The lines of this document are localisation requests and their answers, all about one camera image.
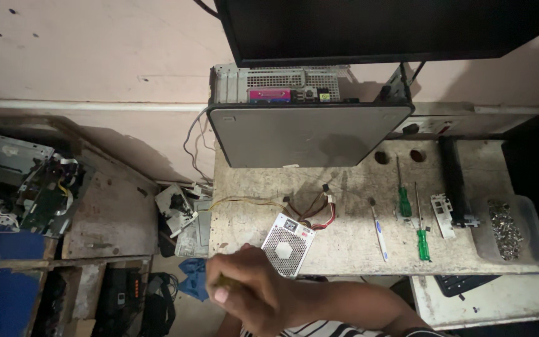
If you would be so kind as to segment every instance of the dirty white table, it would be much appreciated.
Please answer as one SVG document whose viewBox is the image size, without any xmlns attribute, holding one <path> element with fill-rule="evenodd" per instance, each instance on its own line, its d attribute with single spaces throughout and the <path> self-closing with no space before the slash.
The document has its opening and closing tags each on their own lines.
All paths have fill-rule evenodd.
<svg viewBox="0 0 539 337">
<path fill-rule="evenodd" d="M 504 275 L 445 297 L 431 276 L 412 276 L 417 313 L 435 330 L 539 320 L 539 275 Z"/>
<path fill-rule="evenodd" d="M 459 141 L 460 163 L 469 198 L 513 193 L 500 141 Z M 417 163 L 410 151 L 418 149 L 426 159 Z M 379 164 L 374 154 L 390 157 Z M 420 261 L 415 229 L 393 214 L 398 200 L 396 155 L 400 157 L 403 182 L 416 213 L 417 182 L 431 262 Z M 471 230 L 455 229 L 456 237 L 443 239 L 430 195 L 444 193 L 444 182 L 434 141 L 393 140 L 379 147 L 355 167 L 334 168 L 230 168 L 223 152 L 216 151 L 214 201 L 247 197 L 281 203 L 290 195 L 295 207 L 306 209 L 328 183 L 336 196 L 336 220 L 318 232 L 301 268 L 307 275 L 414 275 L 411 287 L 419 315 L 438 330 L 517 321 L 539 320 L 539 266 L 498 265 L 481 259 Z M 377 235 L 368 207 L 368 197 L 377 202 L 389 255 L 381 257 Z M 232 253 L 244 243 L 261 246 L 270 226 L 281 211 L 273 206 L 224 203 L 214 208 L 209 255 Z M 322 221 L 328 215 L 319 213 Z M 435 279 L 425 275 L 503 274 L 464 296 L 445 297 Z"/>
<path fill-rule="evenodd" d="M 469 198 L 513 193 L 500 141 L 459 141 L 458 150 Z M 417 163 L 412 149 L 426 159 Z M 390 157 L 379 164 L 376 151 Z M 396 155 L 400 157 L 403 183 L 416 213 L 415 190 L 419 186 L 424 225 L 428 233 L 431 262 L 420 261 L 415 229 L 397 221 L 393 209 L 398 200 Z M 498 265 L 481 259 L 471 230 L 455 229 L 456 237 L 443 239 L 432 210 L 430 195 L 444 193 L 438 144 L 433 141 L 390 140 L 355 167 L 331 168 L 230 168 L 223 152 L 216 151 L 214 201 L 247 197 L 281 203 L 285 195 L 298 209 L 306 209 L 328 183 L 336 196 L 337 217 L 318 233 L 303 263 L 305 275 L 463 275 L 539 273 L 539 266 Z M 368 197 L 377 202 L 389 261 L 381 257 Z M 261 246 L 278 207 L 247 203 L 223 203 L 213 209 L 209 255 L 232 253 L 244 243 Z M 328 210 L 314 219 L 324 221 Z"/>
</svg>

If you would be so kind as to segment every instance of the power supply fan grille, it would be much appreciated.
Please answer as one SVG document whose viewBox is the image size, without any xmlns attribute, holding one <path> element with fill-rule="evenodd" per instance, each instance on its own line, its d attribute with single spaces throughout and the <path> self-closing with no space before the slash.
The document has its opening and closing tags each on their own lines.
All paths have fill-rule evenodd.
<svg viewBox="0 0 539 337">
<path fill-rule="evenodd" d="M 292 248 L 289 258 L 279 258 L 276 254 L 275 249 L 280 242 L 286 242 Z M 272 228 L 263 247 L 272 266 L 284 277 L 296 275 L 306 249 L 307 242 L 284 227 Z"/>
</svg>

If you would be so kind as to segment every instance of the grey cable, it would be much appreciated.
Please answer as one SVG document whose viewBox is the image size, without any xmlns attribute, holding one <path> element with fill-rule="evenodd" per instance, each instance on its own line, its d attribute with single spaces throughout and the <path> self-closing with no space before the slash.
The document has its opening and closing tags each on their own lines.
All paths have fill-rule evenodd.
<svg viewBox="0 0 539 337">
<path fill-rule="evenodd" d="M 203 125 L 201 123 L 201 119 L 199 118 L 199 129 L 201 131 L 201 137 L 203 138 L 203 146 L 206 148 L 206 149 L 209 149 L 209 150 L 212 150 L 213 152 L 215 152 L 216 150 L 213 149 L 213 148 L 210 148 L 209 146 L 207 146 L 207 143 L 205 141 L 205 131 L 203 131 Z"/>
<path fill-rule="evenodd" d="M 191 138 L 191 131 L 193 131 L 193 127 L 195 127 L 195 124 L 197 123 L 197 121 L 199 120 L 199 118 L 201 118 L 201 116 L 205 113 L 206 109 L 203 109 L 201 110 L 201 112 L 199 112 L 199 114 L 197 115 L 197 118 L 195 118 L 195 120 L 193 120 L 193 123 L 191 124 L 191 127 L 189 128 L 189 132 L 188 134 L 186 135 L 186 140 L 184 141 L 184 144 L 182 144 L 182 148 L 184 149 L 184 151 L 191 155 L 191 158 L 192 158 L 192 165 L 193 165 L 193 168 L 195 170 L 197 170 L 197 172 L 199 172 L 201 174 L 201 177 L 203 177 L 203 180 L 205 180 L 207 183 L 210 183 L 209 179 L 207 179 L 207 177 L 205 176 L 205 174 L 203 174 L 203 172 L 201 172 L 201 170 L 199 170 L 197 168 L 197 163 L 195 162 L 195 155 L 191 154 L 187 149 L 186 149 L 186 143 L 189 142 L 189 139 Z"/>
</svg>

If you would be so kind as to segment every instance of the person's hand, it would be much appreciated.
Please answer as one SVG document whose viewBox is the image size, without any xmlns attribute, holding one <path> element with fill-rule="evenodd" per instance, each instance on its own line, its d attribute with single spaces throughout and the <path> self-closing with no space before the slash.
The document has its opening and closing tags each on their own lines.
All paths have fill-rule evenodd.
<svg viewBox="0 0 539 337">
<path fill-rule="evenodd" d="M 306 323 L 296 314 L 294 281 L 280 276 L 260 248 L 245 243 L 234 254 L 215 255 L 207 261 L 206 276 L 210 300 L 256 336 L 275 337 L 287 327 Z"/>
</svg>

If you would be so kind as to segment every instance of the workbench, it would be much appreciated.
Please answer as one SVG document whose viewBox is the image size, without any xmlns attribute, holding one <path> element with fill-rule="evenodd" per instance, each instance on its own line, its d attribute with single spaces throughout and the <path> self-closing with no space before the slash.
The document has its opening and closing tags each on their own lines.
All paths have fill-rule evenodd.
<svg viewBox="0 0 539 337">
<path fill-rule="evenodd" d="M 458 141 L 458 152 L 469 199 L 489 194 L 512 194 L 513 187 L 501 150 L 501 141 Z M 411 150 L 423 153 L 415 162 Z M 387 164 L 374 154 L 384 152 Z M 417 213 L 415 189 L 419 188 L 424 226 L 430 227 L 431 261 L 420 261 L 415 229 L 398 221 L 393 213 L 398 202 L 396 156 L 402 181 Z M 430 203 L 430 195 L 444 193 L 438 144 L 433 140 L 387 140 L 355 167 L 329 168 L 230 168 L 223 152 L 216 150 L 214 202 L 228 197 L 283 203 L 289 195 L 299 210 L 307 209 L 329 184 L 336 197 L 334 222 L 318 232 L 300 274 L 303 275 L 466 275 L 539 273 L 539 266 L 499 265 L 481 259 L 469 228 L 456 228 L 455 238 L 443 239 Z M 376 212 L 384 233 L 389 261 L 384 262 L 368 198 L 376 199 Z M 222 203 L 211 217 L 209 255 L 230 254 L 244 243 L 260 247 L 281 209 L 242 202 Z M 328 210 L 311 220 L 324 222 Z"/>
</svg>

